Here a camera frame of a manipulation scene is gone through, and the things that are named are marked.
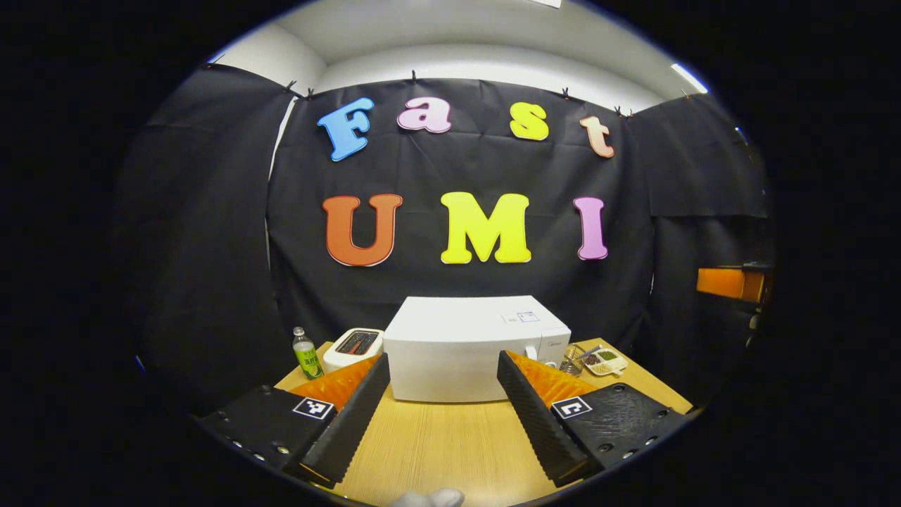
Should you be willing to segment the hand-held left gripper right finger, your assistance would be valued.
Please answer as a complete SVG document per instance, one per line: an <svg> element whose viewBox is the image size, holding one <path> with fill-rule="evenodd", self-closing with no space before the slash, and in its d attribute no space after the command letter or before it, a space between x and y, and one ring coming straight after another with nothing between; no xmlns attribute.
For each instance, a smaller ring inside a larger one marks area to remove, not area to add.
<svg viewBox="0 0 901 507"><path fill-rule="evenodd" d="M627 383L593 386L512 351L498 381L557 487L640 458L694 420Z"/></svg>

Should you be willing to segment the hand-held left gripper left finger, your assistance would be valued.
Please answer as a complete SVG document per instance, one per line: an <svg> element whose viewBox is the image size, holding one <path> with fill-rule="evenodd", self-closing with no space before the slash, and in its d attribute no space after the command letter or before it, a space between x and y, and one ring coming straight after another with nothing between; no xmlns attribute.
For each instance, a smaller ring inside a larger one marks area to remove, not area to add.
<svg viewBox="0 0 901 507"><path fill-rule="evenodd" d="M389 382L381 353L293 389L261 385L201 418L201 427L268 468L332 488L344 480Z"/></svg>

